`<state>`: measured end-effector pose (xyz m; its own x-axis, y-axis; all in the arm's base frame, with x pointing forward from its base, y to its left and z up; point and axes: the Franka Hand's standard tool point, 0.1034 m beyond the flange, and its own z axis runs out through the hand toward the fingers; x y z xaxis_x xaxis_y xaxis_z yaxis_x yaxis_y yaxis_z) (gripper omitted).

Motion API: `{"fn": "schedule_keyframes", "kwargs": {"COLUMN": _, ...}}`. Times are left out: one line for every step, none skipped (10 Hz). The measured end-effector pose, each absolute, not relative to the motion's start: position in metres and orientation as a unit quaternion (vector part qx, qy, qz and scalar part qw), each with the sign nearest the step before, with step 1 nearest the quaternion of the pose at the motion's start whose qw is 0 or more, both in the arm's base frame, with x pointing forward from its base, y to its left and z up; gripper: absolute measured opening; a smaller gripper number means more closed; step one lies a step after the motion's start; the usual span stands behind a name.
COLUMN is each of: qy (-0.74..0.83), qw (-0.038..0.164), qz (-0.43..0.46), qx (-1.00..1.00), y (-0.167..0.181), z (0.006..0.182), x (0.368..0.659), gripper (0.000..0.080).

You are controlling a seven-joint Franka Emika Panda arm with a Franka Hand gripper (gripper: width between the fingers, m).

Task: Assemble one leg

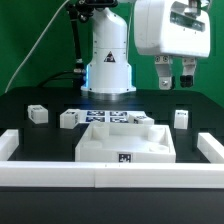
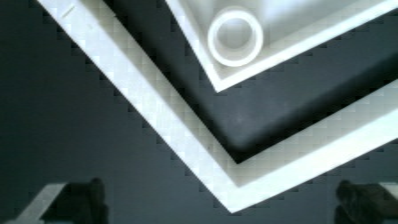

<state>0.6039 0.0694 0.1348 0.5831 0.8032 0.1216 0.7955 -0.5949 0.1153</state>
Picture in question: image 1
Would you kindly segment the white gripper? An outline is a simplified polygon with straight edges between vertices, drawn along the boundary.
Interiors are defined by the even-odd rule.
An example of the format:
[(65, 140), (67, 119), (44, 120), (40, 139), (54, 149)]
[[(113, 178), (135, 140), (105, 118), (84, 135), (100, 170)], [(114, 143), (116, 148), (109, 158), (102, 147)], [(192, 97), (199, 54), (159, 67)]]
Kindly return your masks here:
[[(177, 0), (137, 0), (134, 7), (134, 41), (140, 55), (155, 57), (155, 68), (161, 90), (174, 88), (173, 59), (170, 56), (206, 58), (210, 53), (210, 19), (202, 10), (198, 20), (205, 24), (203, 32), (170, 22), (170, 9)], [(196, 58), (183, 58), (180, 85), (192, 87)]]

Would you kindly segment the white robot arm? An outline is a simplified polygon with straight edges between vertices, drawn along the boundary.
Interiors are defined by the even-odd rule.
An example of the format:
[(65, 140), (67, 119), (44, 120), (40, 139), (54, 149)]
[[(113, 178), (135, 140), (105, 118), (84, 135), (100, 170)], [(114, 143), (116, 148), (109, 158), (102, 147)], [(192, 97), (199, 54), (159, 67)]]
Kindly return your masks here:
[(93, 19), (93, 56), (82, 93), (116, 100), (136, 91), (128, 63), (128, 27), (111, 11), (126, 2), (134, 4), (135, 46), (139, 54), (154, 58), (159, 88), (173, 88), (174, 57), (182, 59), (180, 85), (191, 87), (197, 60), (210, 53), (208, 10), (212, 0), (78, 0), (79, 19)]

